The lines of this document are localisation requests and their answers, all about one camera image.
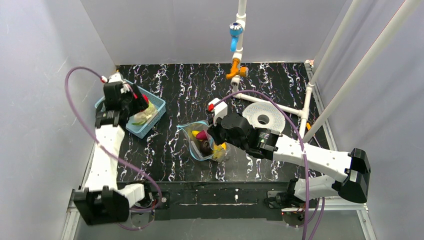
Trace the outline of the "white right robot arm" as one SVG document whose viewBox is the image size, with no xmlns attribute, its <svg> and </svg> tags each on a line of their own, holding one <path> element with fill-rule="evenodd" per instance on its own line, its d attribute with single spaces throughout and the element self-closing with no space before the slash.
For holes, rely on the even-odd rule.
<svg viewBox="0 0 424 240">
<path fill-rule="evenodd" d="M 257 159 L 307 163 L 307 169 L 322 175 L 310 180 L 292 179 L 285 198 L 307 200 L 340 196 L 358 204 L 368 200 L 371 166 L 366 152 L 354 148 L 351 152 L 333 151 L 308 143 L 301 144 L 275 130 L 253 127 L 239 113 L 208 119 L 207 133 L 218 144 L 229 143 Z"/>
</svg>

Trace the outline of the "clear zip top bag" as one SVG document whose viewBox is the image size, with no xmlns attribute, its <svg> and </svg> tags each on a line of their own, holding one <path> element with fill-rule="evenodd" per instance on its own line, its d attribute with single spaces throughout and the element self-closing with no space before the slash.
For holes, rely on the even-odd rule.
<svg viewBox="0 0 424 240">
<path fill-rule="evenodd" d="M 208 134 L 208 123 L 204 120 L 178 125 L 188 141 L 191 156 L 197 161 L 222 162 L 229 157 L 230 146 L 227 143 L 216 144 Z"/>
</svg>

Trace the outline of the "yellow banana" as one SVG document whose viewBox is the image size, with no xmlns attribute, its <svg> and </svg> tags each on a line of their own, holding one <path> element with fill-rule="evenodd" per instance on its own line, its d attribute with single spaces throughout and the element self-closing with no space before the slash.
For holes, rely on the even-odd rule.
<svg viewBox="0 0 424 240">
<path fill-rule="evenodd" d="M 208 134 L 208 141 L 210 143 L 211 149 L 213 150 L 213 154 L 211 155 L 203 155 L 200 152 L 200 142 L 197 140 L 194 135 L 192 134 L 192 131 L 189 135 L 190 137 L 190 147 L 192 151 L 192 156 L 196 158 L 199 161 L 205 161 L 205 160 L 214 160 L 214 161 L 221 161 L 226 155 L 229 150 L 227 145 L 225 143 L 222 144 L 216 144 L 214 142 L 214 139 Z"/>
</svg>

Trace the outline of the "red apple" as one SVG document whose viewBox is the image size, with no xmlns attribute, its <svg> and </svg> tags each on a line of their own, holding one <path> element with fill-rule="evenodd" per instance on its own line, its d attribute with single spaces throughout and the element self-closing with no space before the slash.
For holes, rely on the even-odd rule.
<svg viewBox="0 0 424 240">
<path fill-rule="evenodd" d="M 142 96 L 143 96 L 144 101 L 145 101 L 147 104 L 149 104 L 149 98 L 148 98 L 145 94 L 143 94 Z"/>
</svg>

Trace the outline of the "purple sweet potato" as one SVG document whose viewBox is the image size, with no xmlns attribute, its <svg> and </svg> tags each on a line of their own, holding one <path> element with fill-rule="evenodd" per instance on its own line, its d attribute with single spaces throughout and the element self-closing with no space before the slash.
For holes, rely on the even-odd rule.
<svg viewBox="0 0 424 240">
<path fill-rule="evenodd" d="M 192 131 L 192 134 L 199 141 L 207 141 L 209 139 L 207 132 L 204 130 L 202 131 L 194 130 Z"/>
</svg>

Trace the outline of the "dark brown round fruit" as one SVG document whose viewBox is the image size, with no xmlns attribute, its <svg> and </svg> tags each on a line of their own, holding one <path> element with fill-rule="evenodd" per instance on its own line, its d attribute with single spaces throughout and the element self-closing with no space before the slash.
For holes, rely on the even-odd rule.
<svg viewBox="0 0 424 240">
<path fill-rule="evenodd" d="M 203 141 L 200 142 L 199 151 L 204 156 L 209 156 L 209 155 L 213 154 L 213 150 L 211 149 L 211 145 L 210 145 L 208 140 L 203 140 Z"/>
</svg>

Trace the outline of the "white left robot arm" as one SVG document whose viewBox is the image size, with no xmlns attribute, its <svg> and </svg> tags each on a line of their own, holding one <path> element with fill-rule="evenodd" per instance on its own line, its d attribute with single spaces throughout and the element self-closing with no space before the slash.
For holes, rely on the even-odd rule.
<svg viewBox="0 0 424 240">
<path fill-rule="evenodd" d="M 95 138 L 99 143 L 94 149 L 88 178 L 82 189 L 74 194 L 73 202 L 89 226 L 125 222 L 130 209 L 145 199 L 142 183 L 117 184 L 118 161 L 124 126 L 130 114 L 146 106 L 143 95 L 132 92 L 122 81 L 106 83 L 103 86 L 104 108 L 95 116 Z"/>
</svg>

